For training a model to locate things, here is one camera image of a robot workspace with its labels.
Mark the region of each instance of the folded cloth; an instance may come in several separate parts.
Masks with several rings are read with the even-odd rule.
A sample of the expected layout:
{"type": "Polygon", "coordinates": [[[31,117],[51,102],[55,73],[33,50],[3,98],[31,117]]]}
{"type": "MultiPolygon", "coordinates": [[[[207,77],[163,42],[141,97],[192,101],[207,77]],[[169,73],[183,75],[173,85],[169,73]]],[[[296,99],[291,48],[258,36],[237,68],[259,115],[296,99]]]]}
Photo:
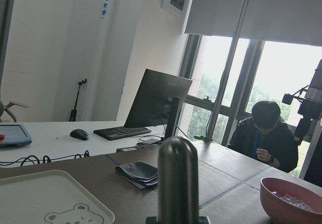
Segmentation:
{"type": "Polygon", "coordinates": [[[116,172],[139,189],[157,184],[157,168],[143,161],[119,165],[116,172]]]}

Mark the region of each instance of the wall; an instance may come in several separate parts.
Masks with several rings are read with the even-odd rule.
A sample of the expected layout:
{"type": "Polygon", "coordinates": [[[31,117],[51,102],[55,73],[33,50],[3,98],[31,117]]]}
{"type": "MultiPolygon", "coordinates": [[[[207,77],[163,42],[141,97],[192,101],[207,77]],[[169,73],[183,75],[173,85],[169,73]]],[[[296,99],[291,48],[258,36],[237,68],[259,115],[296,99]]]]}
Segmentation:
{"type": "Polygon", "coordinates": [[[125,119],[145,68],[178,73],[187,36],[162,0],[116,0],[103,36],[102,2],[15,0],[2,101],[30,106],[19,121],[68,121],[83,79],[76,120],[125,119]]]}
{"type": "Polygon", "coordinates": [[[143,0],[117,120],[126,119],[146,68],[179,74],[188,38],[182,33],[185,15],[162,9],[162,1],[143,0]]]}

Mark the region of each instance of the keyboard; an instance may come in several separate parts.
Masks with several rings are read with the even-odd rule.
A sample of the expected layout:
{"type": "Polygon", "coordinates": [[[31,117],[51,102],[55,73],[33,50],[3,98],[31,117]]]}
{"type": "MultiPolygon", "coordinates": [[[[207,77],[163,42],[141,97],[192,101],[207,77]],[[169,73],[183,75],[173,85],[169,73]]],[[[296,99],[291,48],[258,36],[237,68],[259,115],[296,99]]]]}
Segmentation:
{"type": "Polygon", "coordinates": [[[95,134],[107,140],[116,140],[120,138],[141,135],[148,132],[151,132],[151,130],[146,127],[130,128],[130,127],[123,127],[123,126],[94,130],[95,134]]]}

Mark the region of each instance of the man's hand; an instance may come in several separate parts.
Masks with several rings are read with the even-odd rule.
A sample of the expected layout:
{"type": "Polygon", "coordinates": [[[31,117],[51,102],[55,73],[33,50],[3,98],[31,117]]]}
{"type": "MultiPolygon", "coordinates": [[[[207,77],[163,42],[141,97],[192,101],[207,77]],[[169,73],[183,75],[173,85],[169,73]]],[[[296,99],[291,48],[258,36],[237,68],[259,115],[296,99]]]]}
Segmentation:
{"type": "Polygon", "coordinates": [[[271,155],[268,153],[267,150],[262,148],[256,149],[257,158],[261,161],[268,162],[271,159],[271,155]]]}

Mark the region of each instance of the office chair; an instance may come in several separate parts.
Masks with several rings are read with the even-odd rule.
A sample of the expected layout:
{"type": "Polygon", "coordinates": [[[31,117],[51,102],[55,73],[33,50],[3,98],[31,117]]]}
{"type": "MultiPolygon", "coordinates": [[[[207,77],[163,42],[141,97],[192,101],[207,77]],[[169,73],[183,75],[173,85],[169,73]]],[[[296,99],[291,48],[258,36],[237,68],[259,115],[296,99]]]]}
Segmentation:
{"type": "Polygon", "coordinates": [[[13,114],[13,112],[11,110],[9,110],[9,108],[11,108],[12,106],[17,105],[20,107],[29,107],[23,103],[19,103],[19,102],[15,102],[15,101],[9,101],[9,104],[7,105],[3,105],[2,101],[0,100],[0,121],[1,121],[1,116],[3,115],[4,112],[7,112],[9,116],[11,116],[11,118],[13,119],[14,122],[17,122],[17,118],[16,116],[13,114]]]}

